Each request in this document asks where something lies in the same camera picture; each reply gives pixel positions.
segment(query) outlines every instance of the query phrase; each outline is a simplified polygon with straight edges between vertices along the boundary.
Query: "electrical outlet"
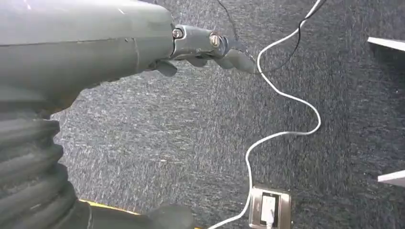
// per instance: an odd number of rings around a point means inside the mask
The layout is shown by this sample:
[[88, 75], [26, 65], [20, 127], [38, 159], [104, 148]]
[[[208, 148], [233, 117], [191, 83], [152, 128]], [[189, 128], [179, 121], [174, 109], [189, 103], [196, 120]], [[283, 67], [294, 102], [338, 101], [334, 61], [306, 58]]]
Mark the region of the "electrical outlet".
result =
[[291, 228], [291, 197], [289, 193], [254, 186], [250, 199], [249, 226], [254, 229], [267, 229], [266, 219], [270, 211], [274, 213], [273, 229]]

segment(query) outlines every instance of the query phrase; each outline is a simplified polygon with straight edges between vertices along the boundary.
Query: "black cable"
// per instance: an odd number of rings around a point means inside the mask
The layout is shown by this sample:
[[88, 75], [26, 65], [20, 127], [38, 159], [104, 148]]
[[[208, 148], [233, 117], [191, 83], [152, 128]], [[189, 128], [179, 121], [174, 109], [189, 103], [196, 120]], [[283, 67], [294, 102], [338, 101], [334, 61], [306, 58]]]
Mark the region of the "black cable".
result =
[[[234, 35], [235, 35], [235, 40], [239, 39], [238, 34], [236, 32], [236, 27], [235, 27], [235, 23], [232, 20], [231, 16], [228, 13], [227, 8], [220, 2], [220, 0], [217, 0], [218, 3], [221, 5], [221, 7], [225, 10], [226, 14], [228, 15], [228, 19], [230, 21], [230, 23], [232, 24], [232, 28], [234, 30]], [[299, 24], [298, 24], [298, 40], [297, 40], [297, 44], [295, 45], [294, 50], [290, 53], [290, 55], [288, 56], [288, 58], [278, 67], [275, 67], [271, 70], [267, 70], [267, 71], [262, 71], [261, 73], [270, 73], [270, 72], [274, 72], [279, 70], [280, 68], [284, 67], [284, 65], [286, 65], [292, 58], [292, 56], [294, 55], [295, 51], [298, 49], [299, 47], [299, 42], [301, 41], [301, 25], [305, 20], [308, 20], [309, 18], [311, 18], [325, 3], [327, 0], [324, 0], [323, 2], [321, 2], [321, 4], [307, 17], [305, 17], [304, 19], [302, 19]]]
[[298, 23], [298, 40], [297, 40], [297, 44], [295, 45], [294, 50], [290, 53], [290, 55], [288, 56], [288, 58], [278, 67], [275, 67], [271, 70], [267, 70], [267, 71], [262, 71], [261, 73], [270, 73], [270, 72], [275, 72], [279, 69], [281, 69], [282, 67], [284, 67], [292, 58], [292, 56], [294, 55], [295, 51], [298, 49], [299, 47], [299, 42], [301, 41], [301, 24], [305, 21], [308, 20], [309, 18], [311, 18], [325, 3], [327, 0], [324, 0], [310, 15], [308, 15], [307, 17], [305, 17], [304, 19], [302, 19], [299, 23]]
[[238, 31], [236, 30], [235, 21], [232, 19], [231, 15], [228, 12], [228, 9], [222, 4], [220, 0], [216, 0], [219, 5], [225, 10], [226, 15], [228, 16], [229, 22], [232, 24], [232, 30], [234, 31], [235, 40], [239, 41]]

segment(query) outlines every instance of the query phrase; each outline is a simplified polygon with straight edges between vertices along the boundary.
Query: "gray cylindrical housing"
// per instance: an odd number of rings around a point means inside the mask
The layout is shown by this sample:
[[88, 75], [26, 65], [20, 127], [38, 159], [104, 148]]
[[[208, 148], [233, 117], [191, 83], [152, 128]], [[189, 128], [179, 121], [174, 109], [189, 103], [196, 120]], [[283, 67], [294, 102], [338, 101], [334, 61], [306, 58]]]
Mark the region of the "gray cylindrical housing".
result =
[[140, 1], [3, 0], [0, 86], [74, 95], [169, 58], [172, 29], [169, 11]]

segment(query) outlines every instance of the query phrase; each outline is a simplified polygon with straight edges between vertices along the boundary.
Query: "yellow edge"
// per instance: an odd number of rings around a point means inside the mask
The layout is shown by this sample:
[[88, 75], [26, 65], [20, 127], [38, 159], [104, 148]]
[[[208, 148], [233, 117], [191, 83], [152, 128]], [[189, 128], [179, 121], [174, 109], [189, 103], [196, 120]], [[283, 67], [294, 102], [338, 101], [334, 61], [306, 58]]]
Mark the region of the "yellow edge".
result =
[[80, 199], [80, 201], [86, 202], [86, 203], [88, 203], [89, 205], [95, 206], [95, 207], [109, 208], [109, 209], [113, 209], [113, 210], [124, 211], [124, 212], [129, 213], [129, 214], [132, 214], [132, 215], [140, 215], [140, 214], [135, 213], [135, 212], [132, 212], [132, 211], [122, 210], [122, 209], [110, 207], [110, 206], [107, 206], [107, 205], [104, 205], [104, 204], [98, 204], [98, 203], [95, 203], [95, 202], [92, 202], [92, 201], [88, 201], [88, 200], [84, 200], [84, 199]]

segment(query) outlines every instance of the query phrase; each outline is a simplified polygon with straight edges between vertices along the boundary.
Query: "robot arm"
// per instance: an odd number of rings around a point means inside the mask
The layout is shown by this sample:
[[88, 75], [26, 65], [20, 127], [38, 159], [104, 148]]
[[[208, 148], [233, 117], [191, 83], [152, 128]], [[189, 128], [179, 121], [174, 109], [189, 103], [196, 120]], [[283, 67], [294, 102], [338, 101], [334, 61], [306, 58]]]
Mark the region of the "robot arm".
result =
[[0, 34], [0, 228], [192, 229], [184, 208], [133, 216], [77, 201], [58, 164], [59, 124], [48, 119], [102, 82], [142, 71], [174, 75], [170, 61], [252, 72], [246, 49], [130, 0], [3, 0]]
[[1, 98], [44, 99], [51, 113], [85, 88], [158, 70], [170, 60], [252, 72], [253, 58], [237, 42], [210, 30], [174, 26], [165, 8], [130, 0], [5, 0], [0, 5]]

